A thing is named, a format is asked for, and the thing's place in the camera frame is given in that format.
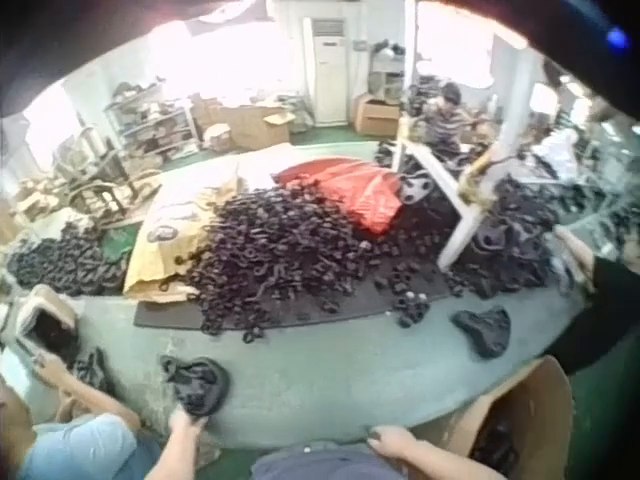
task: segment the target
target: hand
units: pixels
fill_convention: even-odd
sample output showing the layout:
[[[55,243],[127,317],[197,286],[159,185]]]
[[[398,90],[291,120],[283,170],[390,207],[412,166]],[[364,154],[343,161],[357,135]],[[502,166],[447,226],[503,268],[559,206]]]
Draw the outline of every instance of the hand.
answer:
[[[169,418],[172,433],[189,433],[198,436],[202,433],[209,417],[193,418],[181,406],[177,406]]]
[[[376,453],[388,458],[404,458],[416,441],[409,430],[394,426],[375,427],[367,438],[367,443]]]
[[[564,240],[565,238],[567,238],[567,235],[571,235],[571,230],[569,230],[567,227],[563,225],[554,225],[553,233],[560,240]]]
[[[45,382],[63,388],[65,380],[71,375],[67,366],[57,355],[40,351],[33,359],[33,367],[36,374]]]

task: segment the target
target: stacked cardboard box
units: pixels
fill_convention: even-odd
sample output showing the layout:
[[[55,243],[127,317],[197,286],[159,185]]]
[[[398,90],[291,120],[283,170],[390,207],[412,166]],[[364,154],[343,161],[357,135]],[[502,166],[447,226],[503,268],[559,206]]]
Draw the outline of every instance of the stacked cardboard box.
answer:
[[[216,124],[231,129],[233,143],[247,150],[260,150],[289,141],[288,124],[294,115],[279,103],[225,107],[215,99],[192,97],[194,119],[203,130]]]

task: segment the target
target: open cardboard box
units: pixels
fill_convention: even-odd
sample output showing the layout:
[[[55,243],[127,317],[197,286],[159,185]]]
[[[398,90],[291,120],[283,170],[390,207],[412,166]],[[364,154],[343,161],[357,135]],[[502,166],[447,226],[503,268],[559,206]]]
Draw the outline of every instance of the open cardboard box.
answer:
[[[231,128],[237,146],[260,150],[289,142],[289,123],[295,115],[277,104],[258,103],[239,107],[223,107],[221,116]]]
[[[434,422],[415,427],[417,438],[468,457],[488,416],[510,421],[520,454],[516,480],[561,480],[569,452],[573,399],[569,380],[553,357],[532,361],[490,392]],[[410,469],[411,479],[425,477]]]
[[[395,137],[398,132],[400,107],[362,94],[354,101],[354,128],[361,135]]]

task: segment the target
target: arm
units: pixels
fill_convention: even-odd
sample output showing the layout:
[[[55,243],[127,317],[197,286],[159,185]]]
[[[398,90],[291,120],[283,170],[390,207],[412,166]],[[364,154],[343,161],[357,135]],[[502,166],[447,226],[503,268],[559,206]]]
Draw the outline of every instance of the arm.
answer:
[[[586,243],[576,237],[567,227],[556,225],[553,228],[556,236],[567,246],[571,255],[576,259],[584,274],[593,281],[593,266],[595,254]]]
[[[407,447],[403,460],[433,480],[505,480],[489,467],[422,440],[415,440]]]
[[[80,403],[86,405],[92,413],[111,413],[120,417],[133,433],[140,430],[140,418],[133,410],[75,378],[69,373],[60,357],[40,352],[34,359],[34,366],[41,378],[71,394]]]
[[[173,413],[171,435],[160,460],[145,480],[193,480],[196,470],[198,437],[207,418],[193,421],[180,407]]]
[[[376,427],[369,435],[368,443],[380,455],[404,460],[431,480],[505,480],[498,472],[478,462],[416,440],[406,428]]]

